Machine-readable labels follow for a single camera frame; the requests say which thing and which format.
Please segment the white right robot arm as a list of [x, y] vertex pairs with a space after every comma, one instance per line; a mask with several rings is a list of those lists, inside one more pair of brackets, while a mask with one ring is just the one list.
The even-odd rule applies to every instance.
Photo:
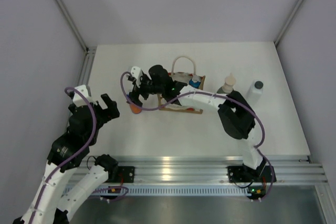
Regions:
[[187, 83], [173, 80], [161, 65], [151, 67], [148, 74], [133, 66], [127, 75], [133, 88], [126, 97], [139, 108], [142, 108], [140, 97], [147, 99], [150, 95], [158, 94], [168, 105], [217, 112], [225, 133], [238, 141], [245, 176], [249, 180], [257, 180], [263, 175], [266, 160], [259, 153], [259, 144], [254, 140], [255, 124], [260, 120], [239, 92], [204, 92]]

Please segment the orange bottle blue cap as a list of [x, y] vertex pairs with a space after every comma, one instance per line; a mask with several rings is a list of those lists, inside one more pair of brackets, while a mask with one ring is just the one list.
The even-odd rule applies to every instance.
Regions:
[[128, 93], [128, 101], [129, 107], [134, 114], [139, 114], [142, 112], [142, 102], [139, 100], [139, 96], [134, 94], [133, 92]]
[[191, 80], [189, 81], [189, 85], [191, 85], [193, 88], [198, 89], [201, 85], [202, 77], [193, 75]]

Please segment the white bottle dark cap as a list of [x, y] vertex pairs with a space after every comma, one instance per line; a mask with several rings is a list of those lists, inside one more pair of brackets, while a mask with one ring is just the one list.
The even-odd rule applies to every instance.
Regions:
[[245, 95], [245, 100], [252, 109], [255, 108], [257, 102], [260, 100], [263, 94], [263, 88], [264, 83], [260, 80], [253, 81], [251, 86], [249, 87]]

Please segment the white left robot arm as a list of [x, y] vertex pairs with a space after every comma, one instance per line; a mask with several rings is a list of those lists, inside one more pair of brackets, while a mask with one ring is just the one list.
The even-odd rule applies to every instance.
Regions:
[[72, 104], [69, 125], [63, 135], [52, 144], [47, 157], [43, 179], [28, 210], [14, 223], [68, 223], [81, 204], [105, 183], [118, 178], [118, 161], [108, 154], [96, 158], [89, 173], [63, 196], [70, 178], [82, 160], [89, 154], [89, 147], [97, 141], [99, 130], [112, 119], [120, 116], [117, 103], [107, 94], [101, 98], [107, 105], [103, 109], [88, 92], [71, 91]]

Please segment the grey green squeeze bottle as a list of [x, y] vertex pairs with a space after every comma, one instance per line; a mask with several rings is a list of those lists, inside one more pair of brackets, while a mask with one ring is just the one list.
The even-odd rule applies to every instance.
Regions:
[[224, 84], [219, 87], [217, 94], [230, 94], [234, 90], [234, 85], [236, 84], [236, 78], [232, 73], [230, 73], [224, 80]]

